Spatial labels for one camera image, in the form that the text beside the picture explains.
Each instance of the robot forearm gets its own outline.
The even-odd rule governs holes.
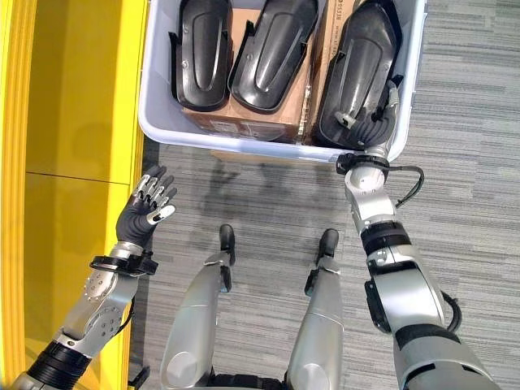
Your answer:
[[[138,245],[118,243],[110,255],[124,262],[141,253]],[[54,339],[12,388],[73,388],[92,358],[118,333],[124,309],[136,293],[137,280],[116,269],[94,270]]]
[[[444,327],[442,292],[384,191],[385,150],[368,152],[371,156],[359,159],[366,163],[349,164],[346,195],[366,251],[370,315],[379,330],[393,336],[400,389],[499,389],[473,352]]]
[[[121,326],[124,309],[136,294],[139,276],[153,275],[157,268],[151,252],[143,248],[155,226],[175,211],[168,202],[177,190],[168,190],[173,176],[161,180],[165,172],[164,167],[152,167],[142,176],[119,215],[115,229],[119,242],[109,256],[94,258],[90,264],[94,271],[85,282],[80,300],[12,389],[73,388],[92,358],[128,323],[130,317]]]

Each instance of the storage bin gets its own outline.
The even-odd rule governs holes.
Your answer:
[[[396,132],[388,156],[390,160],[399,156],[405,148],[427,15],[426,0],[394,2],[403,32],[403,44],[396,61],[395,73],[402,74],[405,78],[400,91],[401,105]],[[164,144],[325,163],[335,162],[338,155],[348,152],[343,149],[287,145],[209,134],[186,118],[181,112],[182,107],[171,95],[171,49],[168,32],[177,31],[179,3],[180,0],[152,0],[150,3],[138,112],[139,124],[148,137]],[[260,9],[263,3],[264,1],[259,0],[236,0],[233,6]],[[320,9],[323,9],[324,3],[324,0],[320,0]]]

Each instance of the black cable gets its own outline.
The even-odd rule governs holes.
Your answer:
[[[118,331],[115,333],[114,336],[117,336],[128,325],[128,323],[132,319],[132,317],[133,317],[133,307],[134,307],[135,303],[136,303],[136,298],[134,297],[134,298],[132,298],[132,303],[130,304],[130,310],[128,311],[127,319],[124,320],[124,324],[119,327]]]
[[[453,317],[452,322],[448,325],[448,331],[455,333],[462,323],[462,310],[457,303],[457,298],[451,298],[446,292],[441,291],[442,297],[452,307]]]
[[[418,194],[424,184],[424,171],[421,167],[417,167],[415,165],[404,165],[401,167],[388,167],[386,168],[389,171],[412,171],[417,172],[419,174],[419,179],[417,183],[412,187],[412,189],[400,200],[396,203],[396,209],[403,206],[407,201],[409,201],[412,197]]]
[[[419,174],[417,183],[415,183],[415,185],[412,187],[412,189],[402,199],[397,200],[396,209],[403,206],[412,197],[417,195],[424,184],[424,171],[421,167],[417,167],[415,165],[404,165],[404,166],[398,166],[398,167],[383,167],[383,166],[381,166],[379,164],[375,164],[373,162],[363,162],[360,165],[362,165],[364,167],[378,168],[381,171],[412,171],[412,172],[417,172]]]

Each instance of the yellow surface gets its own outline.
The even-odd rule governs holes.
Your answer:
[[[92,256],[115,242],[115,219],[141,171],[137,94],[148,3],[0,2],[1,388],[47,345]],[[77,388],[127,388],[129,332],[104,348]]]
[[[24,369],[23,290],[25,137],[31,46],[36,0],[2,0],[2,180],[0,380],[11,382]]]
[[[44,284],[41,279],[53,280],[52,288],[44,290],[53,308],[47,328],[36,329],[27,320],[28,345],[55,331],[78,297],[92,256],[107,253],[115,243],[115,220],[141,173],[137,96],[146,8],[147,2],[133,0],[38,3],[26,201],[38,218],[52,212],[56,220],[46,233],[46,241],[52,244],[52,271],[37,263],[36,254],[26,257],[25,268],[33,267],[36,278],[35,284],[28,283],[26,275],[26,297],[37,297],[32,286]],[[36,187],[29,188],[29,183]],[[52,210],[35,206],[42,192],[50,192]],[[73,207],[76,212],[70,211],[70,223],[64,202],[78,202]],[[81,203],[84,210],[77,208]],[[41,238],[38,222],[33,225],[27,218],[30,252],[29,246]],[[86,241],[81,252],[71,252],[72,246],[81,245],[80,239]],[[36,301],[26,300],[26,317],[44,315]],[[129,332],[127,327],[103,349],[82,379],[82,388],[127,387]]]
[[[124,207],[128,190],[127,184],[26,175],[24,307],[27,365],[32,364],[41,352],[30,346],[40,348],[48,343],[80,297],[85,278],[91,272],[89,261],[96,254],[110,251],[115,242],[115,222]],[[118,343],[112,342],[107,347],[109,355],[114,344]],[[102,354],[91,363],[77,388],[115,388],[109,385],[115,377],[111,372],[113,367],[104,363]]]

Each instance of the cardboard box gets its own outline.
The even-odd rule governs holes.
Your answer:
[[[305,121],[304,144],[311,144],[312,127],[316,124],[327,69],[340,45],[345,21],[352,15],[356,0],[328,0],[318,26],[310,70],[310,99]]]
[[[244,38],[247,20],[256,23],[259,15],[260,10],[233,9],[232,41],[235,60]],[[226,106],[216,111],[196,112],[184,108],[183,112],[210,132],[259,141],[294,142],[300,127],[301,108],[310,74],[310,54],[311,50],[308,50],[282,106],[274,114],[255,113],[232,96]]]

